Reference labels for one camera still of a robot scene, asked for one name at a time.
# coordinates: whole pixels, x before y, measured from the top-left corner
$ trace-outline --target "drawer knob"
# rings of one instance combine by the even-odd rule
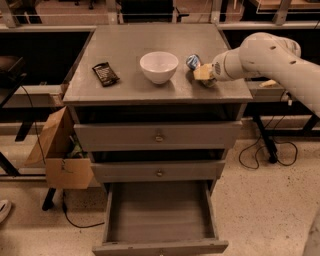
[[[164,137],[161,134],[156,135],[156,142],[162,142],[164,141]]]
[[[163,172],[162,172],[161,169],[159,169],[159,170],[157,171],[157,176],[158,176],[158,177],[162,177],[162,176],[163,176]]]

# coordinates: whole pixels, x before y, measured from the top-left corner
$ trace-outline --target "yellow object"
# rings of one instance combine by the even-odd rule
[[[212,64],[203,64],[193,71],[195,80],[211,80],[214,78]]]

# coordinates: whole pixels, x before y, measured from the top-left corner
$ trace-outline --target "gray cabinet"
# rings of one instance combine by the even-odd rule
[[[242,80],[205,88],[183,62],[170,82],[155,86],[137,61],[154,47],[185,60],[194,45],[209,62],[225,48],[220,34],[213,25],[162,24],[97,27],[92,38],[64,103],[108,198],[93,252],[222,253],[228,242],[219,240],[210,196],[251,94]],[[136,38],[130,51],[128,38]],[[101,52],[121,79],[112,87],[101,87],[90,70]]]

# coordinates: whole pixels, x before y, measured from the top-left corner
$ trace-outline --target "small object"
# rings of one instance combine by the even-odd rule
[[[92,69],[98,76],[103,87],[113,85],[119,80],[119,77],[111,69],[108,62],[100,63]]]
[[[196,80],[211,80],[214,78],[212,64],[203,64],[193,71],[194,79]]]
[[[162,172],[161,169],[159,169],[159,170],[157,171],[157,176],[158,176],[158,177],[162,177],[162,176],[163,176],[163,172]]]
[[[277,85],[277,82],[271,79],[271,80],[262,82],[262,83],[260,84],[260,87],[272,87],[272,86],[274,86],[274,85]]]
[[[187,58],[186,64],[191,70],[196,70],[201,66],[201,61],[197,54],[192,54]]]
[[[190,55],[186,60],[187,66],[193,71],[195,80],[200,80],[205,87],[214,86],[212,64],[202,64],[197,54]]]
[[[11,209],[11,202],[9,200],[0,201],[0,223],[8,216]]]

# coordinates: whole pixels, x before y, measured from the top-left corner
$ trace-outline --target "black cable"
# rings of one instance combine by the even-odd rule
[[[27,97],[28,97],[28,99],[29,99],[31,108],[34,109],[34,106],[33,106],[33,103],[32,103],[32,100],[31,100],[31,97],[30,97],[28,91],[26,90],[26,88],[24,88],[23,85],[21,85],[21,88],[22,88],[22,89],[25,91],[25,93],[27,94]],[[37,141],[38,141],[38,144],[39,144],[39,147],[40,147],[40,151],[41,151],[41,155],[42,155],[42,161],[43,161],[44,164],[46,164],[45,156],[44,156],[43,149],[42,149],[42,146],[41,146],[41,143],[40,143],[40,136],[39,136],[39,132],[38,132],[38,125],[37,125],[37,121],[36,121],[35,116],[33,117],[33,122],[34,122],[35,131],[36,131]]]
[[[287,95],[289,96],[289,100],[291,100],[291,94],[290,94],[289,92],[287,92],[286,90],[283,90],[283,92],[282,92],[282,94],[281,94],[281,96],[280,96],[280,102],[282,101],[282,98],[283,98],[283,96],[284,96],[285,94],[287,94]],[[280,123],[285,117],[286,117],[286,115],[284,115],[284,116],[276,123],[276,125],[273,127],[273,130],[276,129],[276,127],[279,125],[279,123]],[[266,128],[266,127],[273,121],[273,119],[274,119],[274,116],[273,116],[273,117],[271,118],[271,120],[264,126],[264,128]],[[242,154],[243,154],[246,150],[248,150],[248,149],[250,149],[251,147],[257,145],[258,142],[260,141],[261,137],[262,137],[262,135],[260,134],[259,138],[257,139],[257,141],[256,141],[254,144],[250,145],[249,147],[244,148],[244,149],[240,152],[240,154],[239,154],[239,162],[240,162],[240,164],[243,165],[244,167],[249,168],[249,169],[254,169],[254,170],[257,170],[257,169],[260,167],[260,164],[259,164],[257,155],[258,155],[258,152],[259,152],[262,148],[264,148],[264,147],[266,147],[266,146],[261,146],[261,147],[259,147],[259,148],[257,149],[255,155],[254,155],[254,160],[255,160],[255,162],[257,163],[257,166],[256,166],[256,167],[252,167],[252,166],[248,166],[248,165],[244,164],[244,162],[241,160],[241,156],[242,156]],[[291,166],[291,165],[293,165],[293,164],[296,162],[297,157],[298,157],[298,148],[297,148],[297,146],[296,146],[294,143],[289,142],[289,141],[287,141],[287,142],[278,142],[278,141],[274,138],[274,135],[272,136],[272,139],[273,139],[273,141],[274,141],[276,144],[279,144],[279,145],[281,145],[281,144],[289,144],[289,145],[292,145],[292,146],[294,147],[294,149],[295,149],[295,154],[294,154],[294,159],[293,159],[293,161],[292,161],[291,163],[289,163],[289,164],[284,163],[284,162],[280,161],[280,160],[278,159],[278,157],[277,157],[277,162],[278,162],[279,164],[281,164],[281,165],[283,165],[283,166]]]
[[[80,226],[80,225],[74,224],[74,223],[69,219],[68,214],[67,214],[68,208],[67,208],[67,205],[66,205],[65,200],[64,200],[64,199],[65,199],[65,196],[66,196],[66,194],[65,194],[65,192],[63,191],[63,194],[62,194],[62,210],[63,210],[63,212],[64,212],[64,215],[66,216],[67,221],[68,221],[72,226],[74,226],[74,227],[76,227],[76,228],[93,228],[93,227],[101,226],[101,225],[104,224],[104,222],[100,222],[100,223],[93,224],[93,225],[89,225],[89,226]]]
[[[276,127],[280,124],[280,122],[281,122],[285,117],[286,117],[286,116],[284,115],[284,116],[276,123],[276,125],[273,127],[273,130],[276,129]],[[294,147],[295,153],[294,153],[293,161],[292,161],[291,163],[286,164],[286,163],[280,161],[279,158],[277,157],[277,162],[278,162],[279,164],[281,164],[281,165],[283,165],[283,166],[291,166],[291,165],[293,165],[293,164],[297,161],[297,158],[298,158],[298,148],[297,148],[297,146],[296,146],[294,143],[290,142],[290,141],[279,142],[279,141],[277,141],[277,140],[275,139],[274,135],[272,135],[272,139],[273,139],[273,141],[274,141],[276,144],[278,144],[278,145],[289,144],[289,145],[292,145],[292,146]]]
[[[271,118],[271,120],[264,126],[264,128],[267,128],[267,126],[272,122],[273,119],[274,119],[274,116],[273,116],[273,117]],[[255,143],[253,143],[252,145],[244,148],[244,149],[240,152],[238,159],[239,159],[239,162],[240,162],[240,164],[241,164],[242,166],[244,166],[244,167],[246,167],[246,168],[248,168],[248,169],[253,169],[253,170],[259,169],[260,164],[259,164],[259,161],[258,161],[258,152],[259,152],[261,149],[265,148],[266,146],[261,146],[261,147],[259,147],[259,148],[257,149],[256,153],[254,154],[254,160],[255,160],[255,162],[256,162],[256,164],[257,164],[256,167],[252,167],[252,166],[246,165],[246,164],[241,160],[241,156],[242,156],[242,154],[243,154],[245,151],[247,151],[248,149],[250,149],[250,148],[254,147],[255,145],[257,145],[257,144],[259,143],[259,141],[260,141],[261,138],[262,138],[262,135],[260,134],[259,138],[256,140]]]

